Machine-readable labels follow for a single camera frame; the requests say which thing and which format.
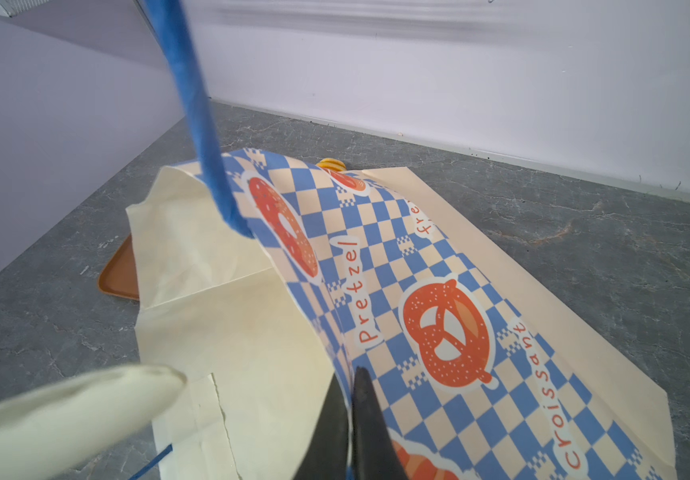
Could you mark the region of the metal tongs with white tips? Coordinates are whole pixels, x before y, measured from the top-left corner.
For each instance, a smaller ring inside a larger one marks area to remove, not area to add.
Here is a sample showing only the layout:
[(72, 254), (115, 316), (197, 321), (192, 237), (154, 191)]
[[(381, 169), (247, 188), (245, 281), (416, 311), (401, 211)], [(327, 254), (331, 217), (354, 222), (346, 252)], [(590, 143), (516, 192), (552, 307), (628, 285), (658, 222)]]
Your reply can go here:
[(187, 385), (171, 367), (129, 364), (0, 402), (0, 479), (51, 479), (135, 434)]

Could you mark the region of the blue checkered paper bag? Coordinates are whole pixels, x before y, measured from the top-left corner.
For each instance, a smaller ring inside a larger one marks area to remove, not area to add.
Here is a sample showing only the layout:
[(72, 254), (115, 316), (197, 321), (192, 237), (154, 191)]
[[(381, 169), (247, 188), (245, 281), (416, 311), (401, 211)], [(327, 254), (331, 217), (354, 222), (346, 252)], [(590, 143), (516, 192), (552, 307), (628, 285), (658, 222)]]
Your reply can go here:
[(366, 368), (408, 479), (673, 479), (665, 392), (405, 169), (220, 149), (178, 1), (146, 5), (196, 150), (131, 206), (141, 359), (188, 378), (164, 479), (291, 479)]

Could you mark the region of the brown plastic tray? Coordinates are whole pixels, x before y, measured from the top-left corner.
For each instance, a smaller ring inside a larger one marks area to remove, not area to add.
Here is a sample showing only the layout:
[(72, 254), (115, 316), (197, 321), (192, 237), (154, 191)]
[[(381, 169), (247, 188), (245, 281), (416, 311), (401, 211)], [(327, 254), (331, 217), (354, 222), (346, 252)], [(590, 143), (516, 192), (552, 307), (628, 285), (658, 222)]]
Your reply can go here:
[(98, 278), (99, 290), (107, 295), (140, 300), (132, 236), (129, 235)]

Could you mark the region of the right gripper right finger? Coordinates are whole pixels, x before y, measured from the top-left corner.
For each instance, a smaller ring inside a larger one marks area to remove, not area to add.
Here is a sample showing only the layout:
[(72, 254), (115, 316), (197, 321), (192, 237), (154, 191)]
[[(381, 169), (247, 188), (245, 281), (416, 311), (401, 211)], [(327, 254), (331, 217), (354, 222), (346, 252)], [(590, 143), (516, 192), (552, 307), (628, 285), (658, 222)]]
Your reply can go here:
[(366, 368), (358, 367), (352, 395), (353, 470), (359, 480), (408, 480)]

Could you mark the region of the ridged long bread loaf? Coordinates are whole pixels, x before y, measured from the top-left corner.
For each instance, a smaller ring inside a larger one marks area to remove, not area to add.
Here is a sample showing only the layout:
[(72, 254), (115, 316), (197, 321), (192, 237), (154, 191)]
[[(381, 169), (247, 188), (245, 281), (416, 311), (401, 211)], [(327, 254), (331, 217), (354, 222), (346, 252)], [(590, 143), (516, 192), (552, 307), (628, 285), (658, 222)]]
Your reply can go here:
[(324, 158), (316, 163), (316, 166), (329, 172), (345, 172), (347, 166), (340, 160), (334, 158)]

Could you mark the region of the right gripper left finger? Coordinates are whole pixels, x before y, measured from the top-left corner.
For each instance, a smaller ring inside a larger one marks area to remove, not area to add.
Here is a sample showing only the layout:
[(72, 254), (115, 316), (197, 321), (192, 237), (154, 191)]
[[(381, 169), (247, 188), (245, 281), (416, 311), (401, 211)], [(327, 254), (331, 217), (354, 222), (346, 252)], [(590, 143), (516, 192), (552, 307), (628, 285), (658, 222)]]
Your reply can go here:
[(350, 413), (339, 380), (332, 376), (308, 449), (294, 480), (345, 480), (350, 449)]

